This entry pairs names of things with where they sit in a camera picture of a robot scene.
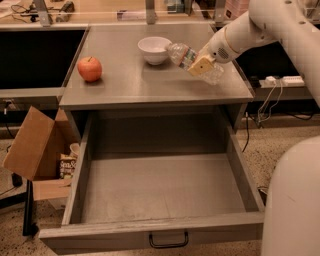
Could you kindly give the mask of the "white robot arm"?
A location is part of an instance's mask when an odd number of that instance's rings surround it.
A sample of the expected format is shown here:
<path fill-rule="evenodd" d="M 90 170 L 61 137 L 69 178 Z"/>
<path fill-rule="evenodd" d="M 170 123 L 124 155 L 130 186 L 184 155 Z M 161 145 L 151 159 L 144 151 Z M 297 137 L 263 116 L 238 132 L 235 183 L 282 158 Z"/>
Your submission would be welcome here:
<path fill-rule="evenodd" d="M 250 0 L 248 11 L 210 39 L 189 72 L 198 76 L 215 62 L 279 42 L 305 86 L 285 90 L 294 110 L 320 104 L 320 31 L 300 0 Z M 268 187 L 261 256 L 320 256 L 320 137 L 305 139 L 279 159 Z"/>

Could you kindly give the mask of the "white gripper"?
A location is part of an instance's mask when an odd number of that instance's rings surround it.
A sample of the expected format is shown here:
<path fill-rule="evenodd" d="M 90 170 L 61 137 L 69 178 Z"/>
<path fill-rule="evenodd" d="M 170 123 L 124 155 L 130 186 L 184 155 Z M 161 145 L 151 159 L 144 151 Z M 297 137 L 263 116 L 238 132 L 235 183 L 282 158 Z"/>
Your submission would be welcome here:
<path fill-rule="evenodd" d="M 230 29 L 224 27 L 217 31 L 199 51 L 199 57 L 188 69 L 192 76 L 199 76 L 214 68 L 215 61 L 228 63 L 240 55 L 237 45 L 230 36 Z"/>

